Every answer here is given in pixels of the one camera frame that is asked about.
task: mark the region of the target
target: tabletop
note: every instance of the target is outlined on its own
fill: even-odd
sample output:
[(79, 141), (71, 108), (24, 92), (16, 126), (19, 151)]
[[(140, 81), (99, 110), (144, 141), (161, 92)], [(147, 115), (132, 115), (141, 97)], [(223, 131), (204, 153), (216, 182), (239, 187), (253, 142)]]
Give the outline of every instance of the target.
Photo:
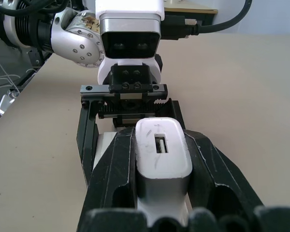
[[(158, 53), (186, 128), (208, 136), (264, 204), (290, 205), (290, 36), (199, 35), (161, 41)], [(0, 232), (76, 230), (79, 91), (97, 73), (53, 55), (1, 117)]]
[(187, 0), (166, 0), (164, 10), (167, 12), (217, 14), (218, 10)]

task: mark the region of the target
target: black cable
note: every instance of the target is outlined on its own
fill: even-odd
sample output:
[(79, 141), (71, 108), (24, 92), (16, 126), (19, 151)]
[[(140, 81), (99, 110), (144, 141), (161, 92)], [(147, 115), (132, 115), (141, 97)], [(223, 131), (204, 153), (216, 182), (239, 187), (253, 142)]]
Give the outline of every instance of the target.
[(10, 10), (10, 9), (6, 9), (6, 8), (0, 6), (0, 13), (2, 13), (4, 15), (13, 16), (13, 17), (26, 16), (26, 15), (35, 13), (37, 11), (40, 11), (44, 7), (53, 3), (54, 1), (55, 0), (40, 0), (34, 5), (31, 5), (29, 7), (26, 7), (24, 9), (19, 9), (19, 10)]
[[(32, 2), (29, 0), (22, 0), (22, 1), (27, 5), (32, 5)], [(54, 8), (44, 8), (44, 9), (41, 9), (40, 12), (47, 13), (47, 14), (55, 14), (55, 13), (61, 12), (64, 9), (66, 9), (69, 2), (70, 0), (63, 0), (59, 6), (54, 7)]]
[(198, 25), (198, 33), (211, 33), (211, 32), (217, 32), (221, 30), (228, 29), (230, 27), (233, 27), (235, 24), (240, 22), (248, 13), (250, 7), (251, 7), (252, 0), (246, 0), (244, 7), (242, 8), (241, 12), (235, 16), (233, 19), (230, 19), (227, 22), (219, 23), (216, 25), (210, 25), (210, 26), (200, 26)]

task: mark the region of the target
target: table surface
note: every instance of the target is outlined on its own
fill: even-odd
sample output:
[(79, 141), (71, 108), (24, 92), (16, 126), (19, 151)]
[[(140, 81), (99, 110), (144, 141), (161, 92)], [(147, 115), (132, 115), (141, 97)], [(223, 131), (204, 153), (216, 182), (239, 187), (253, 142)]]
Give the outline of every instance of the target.
[(186, 12), (186, 13), (207, 13), (217, 14), (218, 10), (193, 3), (187, 0), (166, 0), (164, 2), (164, 10), (172, 12)]
[[(264, 204), (290, 205), (290, 36), (199, 35), (161, 41), (159, 54), (187, 129), (238, 165)], [(53, 55), (0, 119), (0, 232), (75, 231), (86, 194), (79, 90), (97, 72)]]

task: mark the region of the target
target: rectangular slot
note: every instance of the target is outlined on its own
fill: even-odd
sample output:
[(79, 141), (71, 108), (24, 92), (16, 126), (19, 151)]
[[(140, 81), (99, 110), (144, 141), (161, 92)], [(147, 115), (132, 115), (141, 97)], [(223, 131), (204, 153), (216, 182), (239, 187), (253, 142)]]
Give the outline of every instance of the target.
[(155, 134), (157, 153), (168, 153), (166, 139), (164, 134)]

